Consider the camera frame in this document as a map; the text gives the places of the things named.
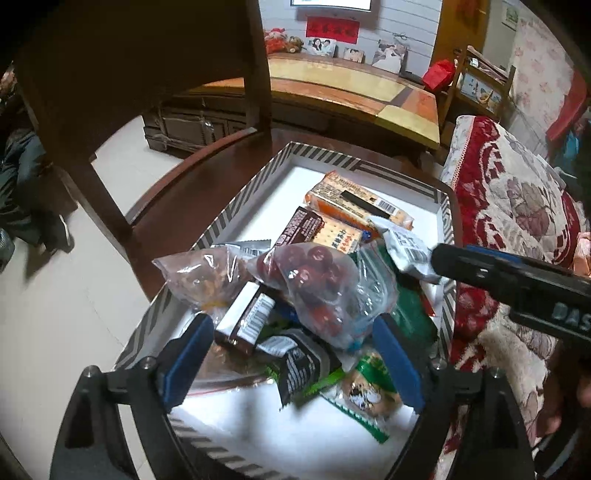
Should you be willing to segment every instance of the framed photo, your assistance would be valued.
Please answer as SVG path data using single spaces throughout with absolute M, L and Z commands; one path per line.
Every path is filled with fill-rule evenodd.
M 313 37 L 306 39 L 306 53 L 318 57 L 334 57 L 336 40 L 332 38 Z
M 350 60 L 350 61 L 355 61 L 357 63 L 362 63 L 364 55 L 365 55 L 365 52 L 363 50 L 357 50 L 356 48 L 346 48 L 343 58 L 345 60 Z
M 502 18 L 501 22 L 511 30 L 517 30 L 517 23 L 519 22 L 519 9 L 515 5 L 510 5 L 507 2 L 503 2 L 503 8 L 501 10 Z
M 378 42 L 372 66 L 392 73 L 399 73 L 406 69 L 408 47 L 401 43 Z

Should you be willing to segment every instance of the cracker package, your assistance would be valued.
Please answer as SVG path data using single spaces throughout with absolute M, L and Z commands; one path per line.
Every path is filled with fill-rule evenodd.
M 413 228 L 413 218 L 404 210 L 336 171 L 328 172 L 320 183 L 306 193 L 306 203 L 320 213 L 369 231 L 372 238 L 378 236 L 378 231 L 369 219 L 371 215 L 388 219 L 407 230 Z
M 344 254 L 350 254 L 357 250 L 364 238 L 371 236 L 367 231 L 364 232 L 346 223 L 339 222 L 328 215 L 320 214 L 320 216 L 324 225 L 312 239 L 315 244 L 336 248 Z

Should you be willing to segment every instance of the chair leg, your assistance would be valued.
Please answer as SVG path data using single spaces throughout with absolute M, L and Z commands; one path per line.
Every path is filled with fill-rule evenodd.
M 131 225 L 90 162 L 63 165 L 67 187 L 117 251 L 129 262 Z

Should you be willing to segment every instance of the dried fruit bag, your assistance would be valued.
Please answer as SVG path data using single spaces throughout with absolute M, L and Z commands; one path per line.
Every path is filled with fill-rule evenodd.
M 248 270 L 283 291 L 300 323 L 334 347 L 357 349 L 374 318 L 395 305 L 393 275 L 355 265 L 342 252 L 314 243 L 275 247 L 248 261 Z

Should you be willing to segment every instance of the shoe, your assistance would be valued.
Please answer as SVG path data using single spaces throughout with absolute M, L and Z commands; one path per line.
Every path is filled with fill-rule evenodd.
M 74 238 L 70 234 L 64 217 L 55 213 L 44 213 L 43 231 L 45 249 L 51 255 L 57 250 L 70 253 L 74 248 Z
M 14 243 L 10 235 L 3 228 L 0 228 L 0 273 L 10 262 L 12 254 L 14 253 Z

